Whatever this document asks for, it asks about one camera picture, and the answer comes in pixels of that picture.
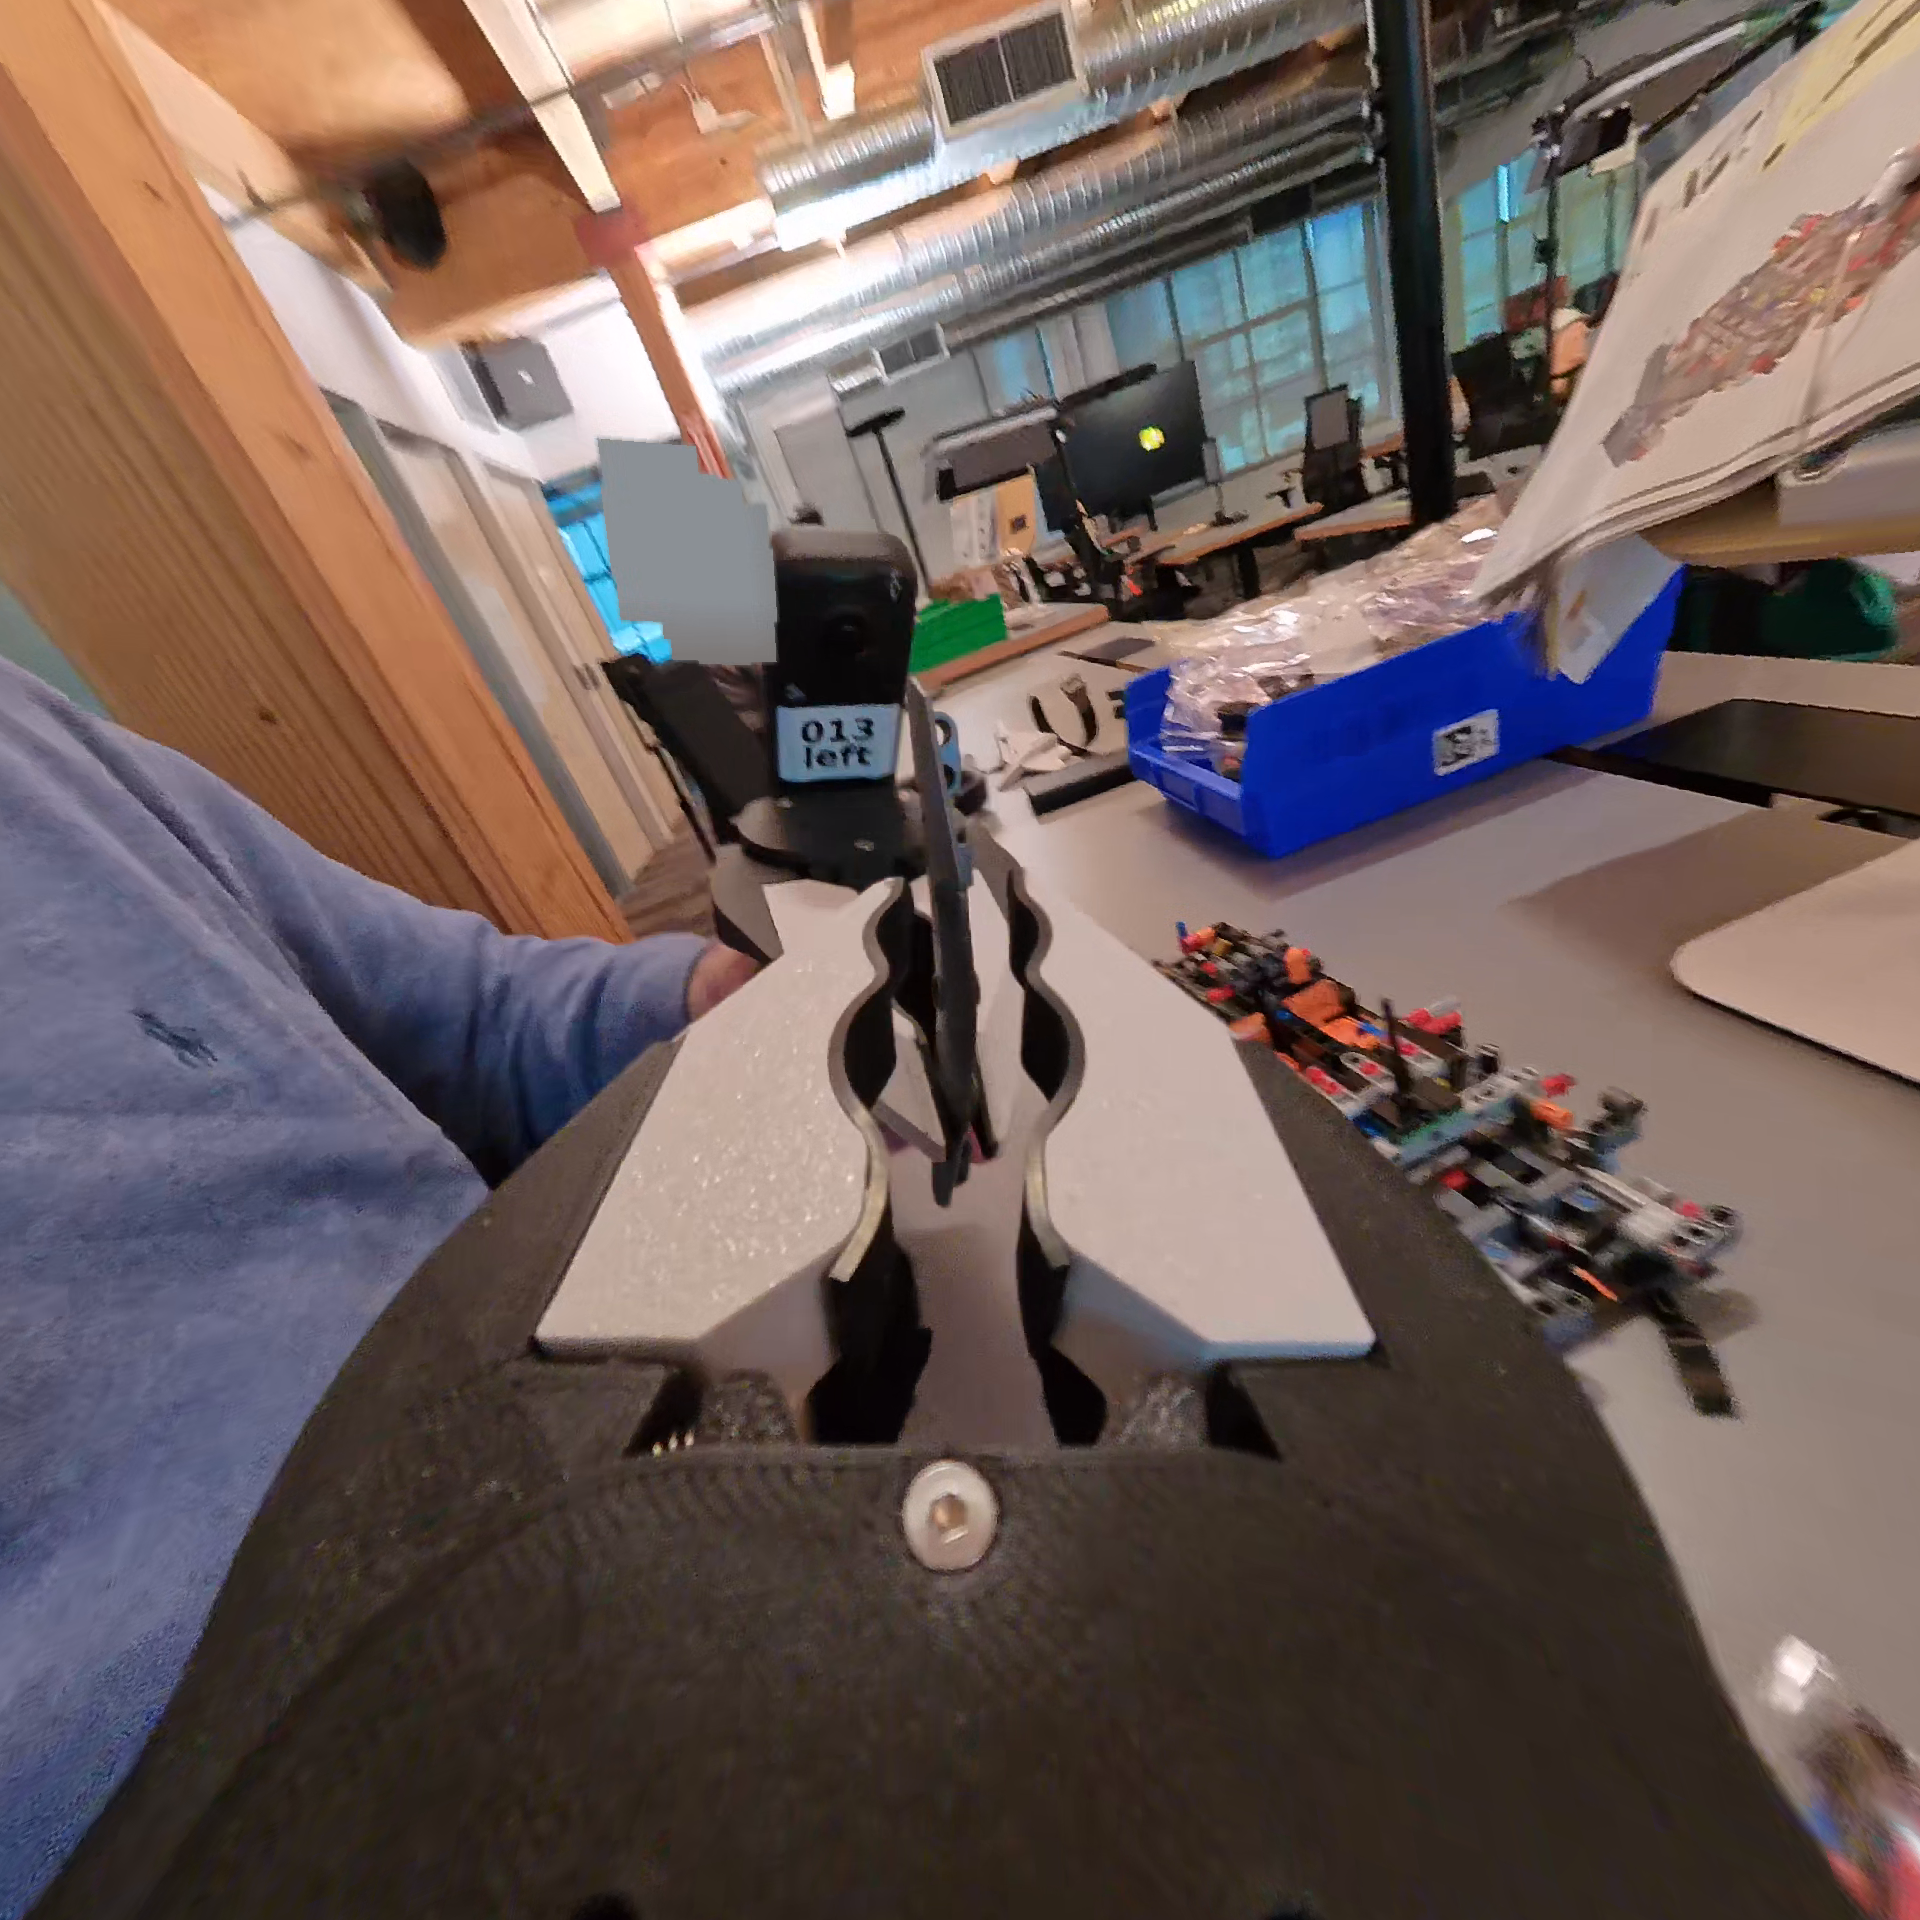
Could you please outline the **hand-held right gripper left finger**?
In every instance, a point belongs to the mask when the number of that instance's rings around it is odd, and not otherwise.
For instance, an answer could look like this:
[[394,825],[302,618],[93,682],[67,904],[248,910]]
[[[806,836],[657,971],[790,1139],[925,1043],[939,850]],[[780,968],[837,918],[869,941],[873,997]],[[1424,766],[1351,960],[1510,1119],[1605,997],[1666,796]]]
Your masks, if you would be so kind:
[[543,1314],[540,1356],[762,1377],[804,1436],[901,1436],[925,1327],[879,1108],[914,920],[909,884],[881,880],[687,1028]]

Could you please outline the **dark grey lego beam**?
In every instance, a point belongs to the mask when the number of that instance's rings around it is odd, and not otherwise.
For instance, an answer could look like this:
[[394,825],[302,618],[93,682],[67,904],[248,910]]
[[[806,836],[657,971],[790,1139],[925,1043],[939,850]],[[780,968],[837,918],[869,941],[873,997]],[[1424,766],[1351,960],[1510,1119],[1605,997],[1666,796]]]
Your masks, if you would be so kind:
[[996,1154],[988,1082],[980,1068],[980,980],[975,958],[975,857],[965,843],[934,709],[919,680],[905,682],[905,727],[910,738],[921,805],[925,884],[930,925],[930,1093],[943,1147],[930,1165],[930,1195],[951,1207],[975,1160]]

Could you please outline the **multicoloured lego technic model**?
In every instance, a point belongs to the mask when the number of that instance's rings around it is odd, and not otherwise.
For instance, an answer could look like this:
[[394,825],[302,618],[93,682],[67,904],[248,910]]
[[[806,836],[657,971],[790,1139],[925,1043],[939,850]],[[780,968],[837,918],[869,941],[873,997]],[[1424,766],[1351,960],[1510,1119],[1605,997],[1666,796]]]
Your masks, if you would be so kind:
[[1645,1104],[1476,1043],[1455,999],[1397,1009],[1283,932],[1179,925],[1155,962],[1235,1043],[1266,1049],[1474,1249],[1550,1347],[1570,1352],[1645,1320],[1692,1401],[1726,1418],[1732,1391],[1688,1300],[1743,1234],[1741,1212],[1688,1199],[1630,1165]]

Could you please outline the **clear bags of lego parts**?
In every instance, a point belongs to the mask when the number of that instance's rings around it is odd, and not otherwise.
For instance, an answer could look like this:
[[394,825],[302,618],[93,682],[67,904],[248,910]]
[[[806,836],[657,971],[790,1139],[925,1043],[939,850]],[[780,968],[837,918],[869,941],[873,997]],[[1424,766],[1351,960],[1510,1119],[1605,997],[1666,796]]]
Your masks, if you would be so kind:
[[1522,611],[1526,596],[1476,596],[1504,522],[1504,495],[1483,494],[1383,554],[1188,622],[1163,640],[1168,680],[1155,745],[1177,757],[1223,761],[1251,713]]

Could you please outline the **zip bag of lego pins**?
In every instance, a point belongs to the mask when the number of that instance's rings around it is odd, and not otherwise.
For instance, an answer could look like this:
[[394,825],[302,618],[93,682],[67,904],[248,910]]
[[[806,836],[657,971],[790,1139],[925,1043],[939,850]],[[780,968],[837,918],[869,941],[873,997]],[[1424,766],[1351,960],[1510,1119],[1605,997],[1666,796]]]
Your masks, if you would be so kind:
[[1760,1720],[1802,1824],[1863,1918],[1916,1918],[1916,1749],[1799,1636],[1760,1675]]

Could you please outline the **lego instruction booklet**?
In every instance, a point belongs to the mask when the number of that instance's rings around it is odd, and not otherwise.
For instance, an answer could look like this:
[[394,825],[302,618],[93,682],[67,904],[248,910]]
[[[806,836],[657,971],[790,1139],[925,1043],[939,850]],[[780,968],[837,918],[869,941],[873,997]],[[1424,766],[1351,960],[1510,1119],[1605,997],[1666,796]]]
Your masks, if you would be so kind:
[[1916,3],[1858,3],[1645,193],[1483,598],[1916,399]]

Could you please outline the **black office chair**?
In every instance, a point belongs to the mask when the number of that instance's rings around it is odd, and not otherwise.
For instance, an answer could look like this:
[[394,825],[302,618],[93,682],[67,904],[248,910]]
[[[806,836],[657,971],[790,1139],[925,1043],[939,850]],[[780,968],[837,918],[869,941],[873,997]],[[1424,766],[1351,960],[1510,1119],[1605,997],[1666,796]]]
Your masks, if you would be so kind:
[[600,676],[668,753],[684,810],[705,806],[708,846],[774,859],[765,665],[619,657],[600,664]]

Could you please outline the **grey screen on stand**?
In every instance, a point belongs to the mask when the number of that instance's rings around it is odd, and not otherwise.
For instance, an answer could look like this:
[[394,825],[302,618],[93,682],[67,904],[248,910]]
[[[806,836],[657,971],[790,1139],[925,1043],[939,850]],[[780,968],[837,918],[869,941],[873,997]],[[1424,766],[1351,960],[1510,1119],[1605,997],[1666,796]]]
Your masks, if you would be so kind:
[[1028,411],[978,420],[934,439],[925,446],[934,499],[953,502],[956,495],[996,491],[1018,473],[1044,467],[1057,455],[1056,425],[1057,416]]

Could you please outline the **blue storage bin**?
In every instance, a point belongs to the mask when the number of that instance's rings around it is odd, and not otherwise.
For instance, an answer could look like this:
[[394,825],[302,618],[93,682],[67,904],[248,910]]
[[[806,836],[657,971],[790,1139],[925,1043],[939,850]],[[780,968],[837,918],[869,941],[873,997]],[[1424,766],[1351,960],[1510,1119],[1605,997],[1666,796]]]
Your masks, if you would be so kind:
[[1512,611],[1406,657],[1291,692],[1248,723],[1240,770],[1161,740],[1168,670],[1123,692],[1127,757],[1174,810],[1264,859],[1283,859],[1504,770],[1583,749],[1649,717],[1685,566],[1657,560],[1624,611],[1591,615],[1607,643],[1583,680],[1536,661],[1540,618]]

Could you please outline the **white ceiling vent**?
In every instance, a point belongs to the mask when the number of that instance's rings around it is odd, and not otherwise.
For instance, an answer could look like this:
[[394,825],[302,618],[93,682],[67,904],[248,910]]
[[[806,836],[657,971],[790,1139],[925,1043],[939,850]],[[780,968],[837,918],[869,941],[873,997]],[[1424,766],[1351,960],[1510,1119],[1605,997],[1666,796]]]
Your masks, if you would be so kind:
[[921,51],[934,131],[951,141],[1089,96],[1068,3],[1031,3]]

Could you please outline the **black steel column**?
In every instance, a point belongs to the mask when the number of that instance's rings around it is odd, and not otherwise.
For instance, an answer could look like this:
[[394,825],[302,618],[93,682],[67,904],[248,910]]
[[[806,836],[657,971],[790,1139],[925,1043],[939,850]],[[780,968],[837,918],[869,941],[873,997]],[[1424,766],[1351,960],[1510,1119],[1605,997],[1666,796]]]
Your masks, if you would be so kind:
[[1406,486],[1410,527],[1457,511],[1455,365],[1447,353],[1443,204],[1437,180],[1429,3],[1370,3],[1386,255],[1390,273]]

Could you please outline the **green cloth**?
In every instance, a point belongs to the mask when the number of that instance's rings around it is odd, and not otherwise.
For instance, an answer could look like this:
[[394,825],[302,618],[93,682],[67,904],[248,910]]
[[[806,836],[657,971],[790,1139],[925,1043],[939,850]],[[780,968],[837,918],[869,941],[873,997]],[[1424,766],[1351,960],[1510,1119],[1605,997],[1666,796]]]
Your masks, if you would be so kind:
[[1668,650],[1692,657],[1881,664],[1900,615],[1885,574],[1853,561],[1685,572]]

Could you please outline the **black wall box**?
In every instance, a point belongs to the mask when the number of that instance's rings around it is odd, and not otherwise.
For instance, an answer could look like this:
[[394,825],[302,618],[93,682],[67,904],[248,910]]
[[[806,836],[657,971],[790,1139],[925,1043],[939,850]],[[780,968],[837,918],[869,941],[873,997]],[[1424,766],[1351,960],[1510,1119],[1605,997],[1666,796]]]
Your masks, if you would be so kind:
[[463,365],[497,425],[534,431],[575,407],[552,353],[540,340],[463,344]]

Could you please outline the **silver air duct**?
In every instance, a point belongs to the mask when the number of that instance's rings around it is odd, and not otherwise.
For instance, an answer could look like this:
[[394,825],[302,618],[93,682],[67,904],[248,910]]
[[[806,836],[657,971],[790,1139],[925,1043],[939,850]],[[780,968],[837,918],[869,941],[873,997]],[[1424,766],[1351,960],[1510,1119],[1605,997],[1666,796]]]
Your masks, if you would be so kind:
[[779,374],[762,374],[762,364],[789,345],[802,357],[818,349],[837,357],[831,332],[873,320],[893,300],[975,269],[1024,264],[1078,230],[1358,129],[1361,79],[1357,72],[1324,68],[1301,88],[1266,81],[1235,103],[1184,112],[1102,155],[888,230],[837,260],[794,269],[743,297],[714,300],[692,322],[696,345],[723,393],[765,384]]

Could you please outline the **beige stand base plate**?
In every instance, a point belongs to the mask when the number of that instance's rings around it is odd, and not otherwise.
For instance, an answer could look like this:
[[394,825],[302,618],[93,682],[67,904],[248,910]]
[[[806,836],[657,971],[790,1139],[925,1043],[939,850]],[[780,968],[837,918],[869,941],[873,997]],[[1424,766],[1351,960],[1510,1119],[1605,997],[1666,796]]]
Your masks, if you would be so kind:
[[[1897,560],[1916,553],[1916,420],[1657,527],[1688,566]],[[1694,999],[1916,1085],[1916,846],[1779,899],[1677,947]]]

